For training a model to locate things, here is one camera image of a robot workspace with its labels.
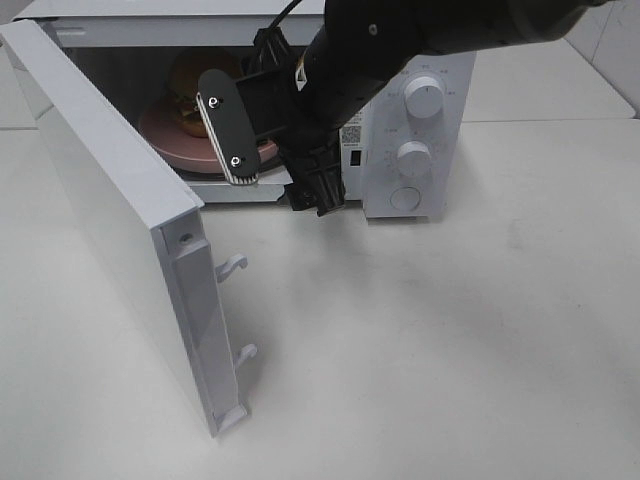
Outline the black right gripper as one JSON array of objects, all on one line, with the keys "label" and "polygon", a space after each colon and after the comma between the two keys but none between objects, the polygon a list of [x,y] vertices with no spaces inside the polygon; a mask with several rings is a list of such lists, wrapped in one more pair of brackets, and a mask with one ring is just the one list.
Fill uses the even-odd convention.
[{"label": "black right gripper", "polygon": [[341,149],[326,144],[399,70],[395,49],[260,49],[235,85],[234,133],[274,138],[303,157],[302,169],[285,164],[284,198],[294,211],[333,213],[345,204],[345,187]]}]

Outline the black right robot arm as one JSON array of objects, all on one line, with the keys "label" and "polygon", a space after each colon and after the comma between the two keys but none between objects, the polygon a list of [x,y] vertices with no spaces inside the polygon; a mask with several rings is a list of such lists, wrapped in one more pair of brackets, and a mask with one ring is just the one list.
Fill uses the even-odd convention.
[{"label": "black right robot arm", "polygon": [[340,129],[418,55],[443,56],[565,36],[595,1],[328,1],[301,54],[279,24],[257,31],[237,86],[258,137],[271,138],[291,181],[281,202],[323,216],[345,203]]}]

